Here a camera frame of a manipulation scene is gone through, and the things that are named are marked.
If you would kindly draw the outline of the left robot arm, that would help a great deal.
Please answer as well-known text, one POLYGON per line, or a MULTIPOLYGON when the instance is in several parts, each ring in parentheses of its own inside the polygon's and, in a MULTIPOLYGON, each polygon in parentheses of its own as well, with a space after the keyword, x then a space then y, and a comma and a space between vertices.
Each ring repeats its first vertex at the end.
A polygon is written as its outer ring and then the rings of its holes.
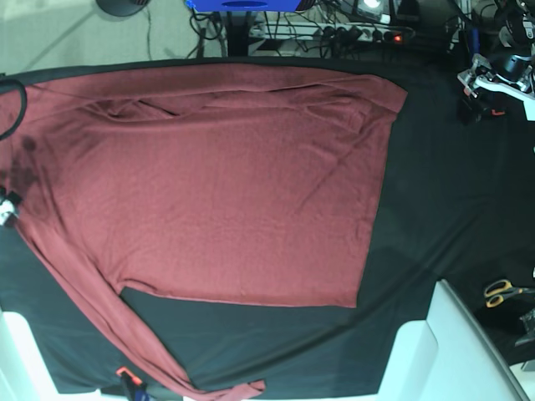
POLYGON ((457 115, 470 124, 507 113, 504 98, 514 98, 523 106, 527 120, 534 120, 534 2, 494 1, 494 18, 500 29, 498 44, 489 54, 477 50, 483 18, 468 17, 451 1, 451 8, 472 30, 471 66, 457 75, 463 86, 457 115))

